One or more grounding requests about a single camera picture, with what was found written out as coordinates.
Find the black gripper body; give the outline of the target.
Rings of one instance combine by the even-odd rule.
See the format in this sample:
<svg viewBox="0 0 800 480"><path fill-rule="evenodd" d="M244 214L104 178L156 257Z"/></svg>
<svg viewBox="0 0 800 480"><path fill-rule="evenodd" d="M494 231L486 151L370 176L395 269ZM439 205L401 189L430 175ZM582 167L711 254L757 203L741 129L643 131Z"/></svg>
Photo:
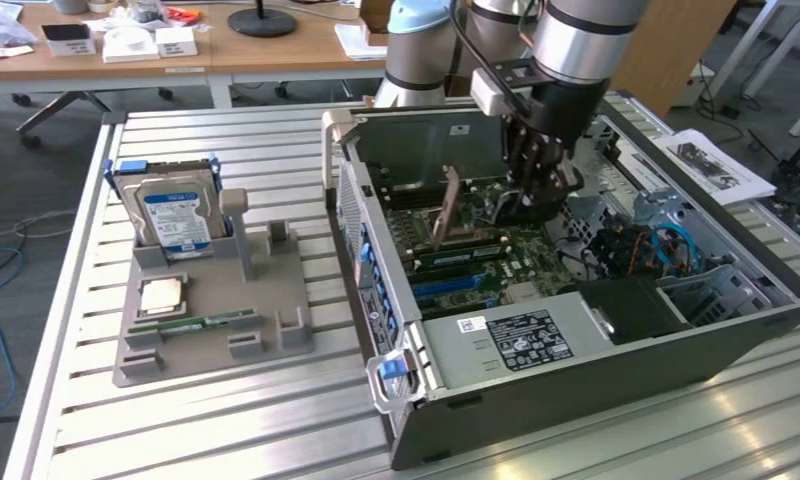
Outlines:
<svg viewBox="0 0 800 480"><path fill-rule="evenodd" d="M526 200L562 200L583 186L573 167L575 148L609 82L551 81L533 87L530 111L503 121L507 176Z"/></svg>

